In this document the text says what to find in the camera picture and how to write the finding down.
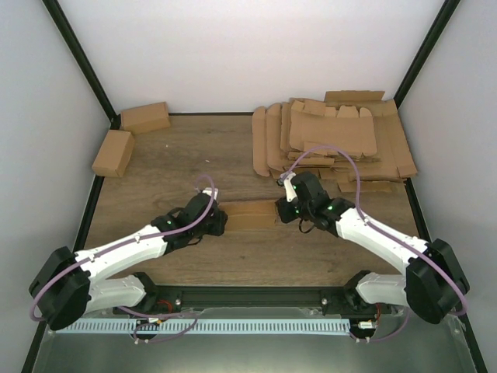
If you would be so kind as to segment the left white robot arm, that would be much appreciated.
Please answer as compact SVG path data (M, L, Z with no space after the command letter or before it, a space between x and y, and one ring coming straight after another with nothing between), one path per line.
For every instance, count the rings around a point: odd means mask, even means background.
M64 329L83 315L123 306L148 314L158 306L158 290L145 273L115 278L129 267L221 236L228 221L217 203L218 190L206 188L185 207L176 207L141 230L94 249L73 253L56 249L35 276L29 293L40 318L52 330Z

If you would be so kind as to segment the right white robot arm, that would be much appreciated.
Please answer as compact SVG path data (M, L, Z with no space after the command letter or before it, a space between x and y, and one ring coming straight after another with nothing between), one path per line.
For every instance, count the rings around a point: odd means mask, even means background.
M403 306L420 319L440 323L446 315L467 308L467 278L451 246L399 232L362 212L358 204L331 198L310 173L284 173L277 181L285 190L276 201L284 224L308 221L311 227L353 242L396 269L396 274L362 270L344 287L347 308L355 313L371 305Z

